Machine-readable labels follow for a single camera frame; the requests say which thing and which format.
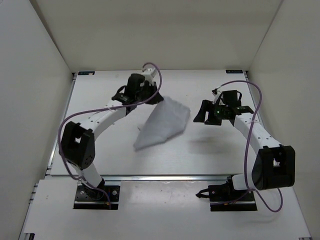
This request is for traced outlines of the white fabric skirt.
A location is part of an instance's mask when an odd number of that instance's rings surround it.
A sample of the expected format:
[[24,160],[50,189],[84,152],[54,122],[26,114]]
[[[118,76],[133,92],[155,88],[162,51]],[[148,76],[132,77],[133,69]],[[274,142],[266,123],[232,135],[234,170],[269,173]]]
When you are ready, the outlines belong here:
[[191,110],[177,100],[164,96],[146,122],[140,126],[139,134],[133,144],[136,152],[163,144],[182,134],[190,119]]

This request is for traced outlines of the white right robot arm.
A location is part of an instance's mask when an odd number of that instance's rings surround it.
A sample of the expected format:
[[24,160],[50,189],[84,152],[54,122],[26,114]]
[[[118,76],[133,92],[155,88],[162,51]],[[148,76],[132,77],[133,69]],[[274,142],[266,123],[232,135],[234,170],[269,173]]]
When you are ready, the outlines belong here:
[[230,106],[203,100],[194,118],[195,123],[220,126],[228,120],[242,133],[256,155],[251,170],[231,177],[224,187],[224,195],[236,200],[242,190],[269,190],[291,187],[295,183],[296,153],[292,146],[283,145],[273,138],[257,120],[249,106]]

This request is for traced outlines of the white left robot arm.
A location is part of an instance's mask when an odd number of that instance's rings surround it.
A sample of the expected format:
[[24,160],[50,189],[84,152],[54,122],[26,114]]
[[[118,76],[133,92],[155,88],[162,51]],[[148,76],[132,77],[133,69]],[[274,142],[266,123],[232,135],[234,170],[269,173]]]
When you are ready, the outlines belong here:
[[104,108],[83,121],[69,121],[65,125],[60,152],[64,162],[75,169],[93,199],[101,198],[105,192],[105,181],[93,164],[95,141],[108,127],[126,117],[138,105],[155,105],[164,100],[154,81],[155,76],[156,71],[151,68],[131,74],[127,84],[116,91]]

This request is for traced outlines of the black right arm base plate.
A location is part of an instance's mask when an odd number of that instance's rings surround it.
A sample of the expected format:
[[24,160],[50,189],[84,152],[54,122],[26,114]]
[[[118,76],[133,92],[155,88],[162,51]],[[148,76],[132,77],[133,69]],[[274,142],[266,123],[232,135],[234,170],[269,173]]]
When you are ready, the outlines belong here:
[[228,183],[208,186],[211,212],[254,212],[257,205],[254,193],[234,190]]

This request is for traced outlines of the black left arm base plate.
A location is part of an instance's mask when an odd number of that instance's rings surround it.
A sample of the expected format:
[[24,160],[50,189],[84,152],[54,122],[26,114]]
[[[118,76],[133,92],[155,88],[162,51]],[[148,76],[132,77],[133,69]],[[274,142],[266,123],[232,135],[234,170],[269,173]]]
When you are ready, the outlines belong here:
[[73,208],[76,210],[118,210],[120,198],[120,185],[104,185],[104,191],[90,189],[82,183],[77,184]]

